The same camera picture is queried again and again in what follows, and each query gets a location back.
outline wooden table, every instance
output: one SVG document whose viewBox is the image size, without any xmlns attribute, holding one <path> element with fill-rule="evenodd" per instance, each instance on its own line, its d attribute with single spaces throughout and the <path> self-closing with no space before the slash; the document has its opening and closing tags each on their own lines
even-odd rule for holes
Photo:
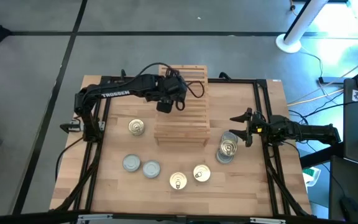
<svg viewBox="0 0 358 224">
<path fill-rule="evenodd" d="M 82 86 L 100 82 L 100 76 L 85 76 Z M 288 117 L 283 86 L 280 80 L 268 80 L 268 92 L 273 114 Z M 260 98 L 266 116 L 263 93 Z M 158 147 L 154 139 L 155 103 L 143 98 L 126 96 L 113 98 L 104 135 L 104 143 L 94 189 L 92 212 L 152 213 L 187 215 L 271 216 L 267 176 L 259 136 L 254 135 L 252 147 L 243 142 L 234 160 L 222 165 L 216 158 L 221 135 L 228 129 L 245 129 L 245 124 L 229 118 L 243 114 L 247 107 L 255 111 L 255 97 L 250 84 L 210 83 L 209 106 L 211 139 L 205 148 Z M 145 123 L 145 133 L 133 136 L 128 123 L 139 118 Z M 82 133 L 70 133 L 67 145 L 80 138 Z M 76 185 L 80 176 L 85 142 L 68 150 L 62 159 L 60 172 L 50 208 L 59 206 Z M 155 159 L 161 172 L 155 179 L 148 179 L 140 168 L 129 173 L 122 167 L 127 154 L 137 154 L 142 163 Z M 297 202 L 311 213 L 302 169 L 297 151 L 291 146 L 280 146 L 285 183 Z M 195 165 L 204 163 L 211 169 L 211 178 L 197 182 L 193 177 Z M 169 177 L 174 172 L 184 172 L 188 183 L 183 190 L 174 190 Z M 278 208 L 282 213 L 281 196 L 276 186 Z M 81 199 L 85 206 L 86 193 Z"/>
</svg>

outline wooden slats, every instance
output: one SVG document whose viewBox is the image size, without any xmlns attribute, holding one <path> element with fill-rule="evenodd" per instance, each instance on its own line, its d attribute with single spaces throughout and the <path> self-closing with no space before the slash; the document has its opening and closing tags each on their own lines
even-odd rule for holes
<svg viewBox="0 0 358 224">
<path fill-rule="evenodd" d="M 180 75 L 187 83 L 194 82 L 189 86 L 186 93 L 185 109 L 178 111 L 175 107 L 169 114 L 157 113 L 154 127 L 154 137 L 161 146 L 191 146 L 203 147 L 208 143 L 210 136 L 209 127 L 209 100 L 208 100 L 208 72 L 204 65 L 171 65 L 179 70 Z M 164 75 L 166 67 L 161 66 L 159 74 Z"/>
</svg>

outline gray floor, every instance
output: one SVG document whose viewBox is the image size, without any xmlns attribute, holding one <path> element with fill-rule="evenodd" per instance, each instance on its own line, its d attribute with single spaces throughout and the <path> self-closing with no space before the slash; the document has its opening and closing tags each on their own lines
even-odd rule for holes
<svg viewBox="0 0 358 224">
<path fill-rule="evenodd" d="M 0 21 L 12 30 L 70 31 L 80 4 L 80 0 L 52 3 L 0 0 Z M 285 32 L 295 18 L 288 8 L 287 0 L 224 3 L 88 0 L 80 30 Z M 345 4 L 325 6 L 309 32 L 344 37 L 302 38 L 304 48 L 323 60 L 324 75 L 339 77 L 358 64 L 358 23 Z M 77 37 L 23 212 L 48 210 L 55 161 L 67 138 L 58 126 L 69 121 L 73 114 L 73 96 L 83 75 L 118 75 L 122 68 L 128 74 L 135 74 L 149 63 L 163 61 L 207 65 L 210 77 L 224 71 L 233 78 L 281 79 L 287 101 L 316 89 L 320 75 L 318 61 L 303 53 L 285 54 L 276 48 L 274 40 L 275 37 Z M 4 140 L 0 146 L 0 215 L 9 213 L 11 208 L 67 42 L 67 36 L 15 36 L 0 45 L 0 138 Z M 332 86 L 328 91 L 338 88 Z M 292 109 L 306 114 L 326 100 L 322 98 Z M 341 109 L 336 108 L 330 113 L 316 114 L 309 122 L 334 123 L 341 133 L 341 118 Z M 311 144 L 316 149 L 324 147 L 316 142 Z M 299 145 L 299 148 L 311 152 L 308 146 Z M 324 167 L 322 171 L 322 177 L 329 175 Z M 316 190 L 328 189 L 328 178 L 322 177 Z M 312 193 L 312 189 L 309 191 L 314 203 L 323 206 L 328 203 L 328 197 L 323 197 L 327 191 L 320 195 Z"/>
</svg>

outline tin can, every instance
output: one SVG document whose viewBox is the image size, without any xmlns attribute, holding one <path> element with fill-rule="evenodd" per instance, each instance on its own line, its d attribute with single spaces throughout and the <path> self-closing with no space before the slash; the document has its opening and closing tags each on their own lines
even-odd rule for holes
<svg viewBox="0 0 358 224">
<path fill-rule="evenodd" d="M 186 175 L 182 172 L 176 172 L 171 175 L 169 183 L 171 184 L 171 187 L 175 190 L 180 190 L 184 188 L 187 184 Z"/>
<path fill-rule="evenodd" d="M 216 159 L 218 160 L 218 162 L 220 162 L 221 164 L 229 164 L 231 161 L 233 161 L 234 156 L 225 156 L 223 154 L 220 153 L 220 150 L 218 149 L 216 151 Z"/>
<path fill-rule="evenodd" d="M 143 174 L 147 178 L 154 178 L 160 174 L 160 164 L 157 161 L 147 161 L 143 165 Z"/>
<path fill-rule="evenodd" d="M 144 132 L 144 123 L 139 119 L 133 119 L 129 122 L 128 130 L 135 136 L 139 136 Z"/>
<path fill-rule="evenodd" d="M 135 172 L 140 167 L 140 159 L 139 156 L 135 154 L 129 154 L 126 157 L 124 157 L 124 160 L 122 161 L 122 166 L 124 169 L 128 172 Z"/>
<path fill-rule="evenodd" d="M 239 142 L 239 138 L 235 134 L 231 133 L 230 131 L 225 131 L 222 134 L 221 141 L 227 140 L 227 139 L 234 141 L 236 144 Z"/>
<path fill-rule="evenodd" d="M 205 182 L 211 176 L 209 167 L 205 164 L 198 164 L 193 170 L 193 176 L 200 182 Z"/>
<path fill-rule="evenodd" d="M 224 156 L 234 156 L 237 152 L 237 144 L 232 140 L 223 140 L 219 147 L 219 152 Z"/>
</svg>

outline black cable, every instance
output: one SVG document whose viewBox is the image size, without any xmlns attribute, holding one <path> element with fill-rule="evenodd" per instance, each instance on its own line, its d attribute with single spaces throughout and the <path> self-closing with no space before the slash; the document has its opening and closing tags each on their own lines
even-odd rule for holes
<svg viewBox="0 0 358 224">
<path fill-rule="evenodd" d="M 266 122 L 265 116 L 264 116 L 260 111 L 255 111 L 255 113 L 260 114 L 260 115 L 261 115 L 261 118 Z"/>
<path fill-rule="evenodd" d="M 180 103 L 182 105 L 181 108 L 179 107 L 179 101 L 178 100 L 175 101 L 175 106 L 176 106 L 178 111 L 183 111 L 185 109 L 185 107 L 186 107 L 185 102 L 181 101 Z"/>
<path fill-rule="evenodd" d="M 331 109 L 331 108 L 334 108 L 334 107 L 337 107 L 337 106 L 342 106 L 342 105 L 343 105 L 343 106 L 346 106 L 346 105 L 353 104 L 353 103 L 358 103 L 358 101 L 352 101 L 352 102 L 342 103 L 342 104 L 340 104 L 340 105 L 328 106 L 327 108 L 323 108 L 323 109 L 321 109 L 321 110 L 312 112 L 312 113 L 306 115 L 305 117 L 307 118 L 308 116 L 311 116 L 311 115 L 313 115 L 313 114 L 319 113 L 320 111 L 323 111 L 323 110 Z"/>
<path fill-rule="evenodd" d="M 313 147 L 311 147 L 311 146 L 309 145 L 309 143 L 306 143 L 306 144 L 307 144 L 314 152 L 317 152 Z M 324 164 L 321 164 L 321 165 L 323 165 L 323 166 L 327 169 L 327 171 L 329 172 L 330 176 L 335 180 L 335 182 L 336 182 L 336 183 L 338 184 L 338 186 L 341 188 L 343 195 L 346 196 L 345 190 L 343 189 L 343 187 L 341 186 L 341 184 L 339 183 L 339 181 L 333 176 L 333 174 L 332 174 L 331 171 L 328 169 L 328 167 L 326 167 Z"/>
<path fill-rule="evenodd" d="M 296 112 L 296 111 L 293 111 L 293 110 L 288 110 L 288 111 L 289 111 L 289 112 L 292 112 L 292 113 L 298 114 L 298 115 L 302 118 L 302 120 L 305 121 L 305 123 L 306 123 L 307 125 L 309 125 L 308 120 L 306 120 L 306 118 L 305 118 L 302 114 L 300 114 L 300 113 L 298 113 L 298 112 Z"/>
<path fill-rule="evenodd" d="M 203 92 L 201 93 L 200 96 L 197 96 L 197 95 L 193 92 L 193 90 L 190 88 L 190 85 L 193 84 L 193 83 L 199 83 L 199 84 L 201 85 L 201 87 L 202 87 L 202 89 L 203 89 Z M 190 90 L 191 94 L 193 94 L 193 96 L 194 96 L 195 98 L 201 98 L 201 97 L 204 96 L 205 89 L 204 89 L 204 85 L 201 83 L 201 81 L 189 82 L 189 83 L 187 84 L 187 88 Z"/>
<path fill-rule="evenodd" d="M 146 71 L 148 68 L 150 68 L 151 66 L 154 66 L 154 65 L 164 65 L 165 67 L 172 69 L 171 66 L 167 65 L 166 63 L 162 63 L 162 62 L 154 62 L 154 63 L 151 63 L 150 65 L 144 67 L 135 77 L 138 77 L 139 75 L 141 75 L 142 73 L 144 73 L 144 71 Z"/>
<path fill-rule="evenodd" d="M 294 147 L 294 148 L 298 151 L 298 155 L 299 155 L 299 157 L 300 157 L 299 149 L 298 149 L 296 146 L 294 146 L 293 144 L 291 144 L 291 143 L 289 143 L 289 142 L 286 142 L 286 141 L 284 141 L 283 143 L 287 143 L 287 144 L 289 144 L 290 146 Z M 312 150 L 314 150 L 314 152 L 317 152 L 315 149 L 313 149 L 313 147 L 311 147 L 311 146 L 309 145 L 308 142 L 306 142 L 306 144 L 307 144 Z M 335 182 L 336 182 L 336 183 L 338 184 L 338 186 L 341 188 L 341 190 L 342 190 L 342 192 L 343 192 L 343 195 L 346 196 L 345 190 L 342 188 L 342 186 L 341 186 L 341 184 L 338 182 L 338 180 L 333 176 L 333 174 L 332 174 L 331 171 L 328 169 L 328 167 L 326 167 L 324 164 L 322 164 L 322 165 L 327 169 L 327 171 L 329 172 L 330 176 L 335 180 Z"/>
<path fill-rule="evenodd" d="M 74 117 L 73 119 L 77 120 L 78 121 L 78 125 L 80 127 L 80 129 L 78 131 L 72 131 L 71 132 L 81 132 L 81 120 L 79 119 L 80 116 L 76 116 Z"/>
<path fill-rule="evenodd" d="M 332 99 L 330 99 L 329 101 L 325 102 L 325 104 L 323 104 L 322 106 L 317 107 L 317 108 L 313 111 L 313 113 L 316 112 L 318 109 L 323 108 L 325 105 L 327 105 L 327 103 L 329 103 L 329 102 L 335 100 L 337 97 L 341 96 L 342 94 L 343 94 L 343 92 L 340 93 L 340 94 L 338 94 L 338 96 L 335 96 L 334 98 L 332 98 Z"/>
<path fill-rule="evenodd" d="M 301 154 L 299 153 L 299 149 L 296 146 L 294 146 L 292 143 L 289 143 L 286 141 L 283 141 L 282 143 L 289 144 L 290 146 L 294 147 L 296 149 L 296 151 L 298 151 L 298 156 L 301 157 Z"/>
<path fill-rule="evenodd" d="M 83 138 L 80 138 L 78 140 L 76 140 L 75 142 L 71 143 L 69 146 L 67 146 L 57 157 L 57 161 L 56 161 L 56 167 L 55 167 L 55 181 L 57 180 L 57 172 L 58 172 L 58 168 L 59 168 L 59 162 L 60 162 L 60 158 L 62 158 L 62 155 L 72 146 L 74 146 L 75 144 L 77 144 L 80 140 L 82 140 Z"/>
</svg>

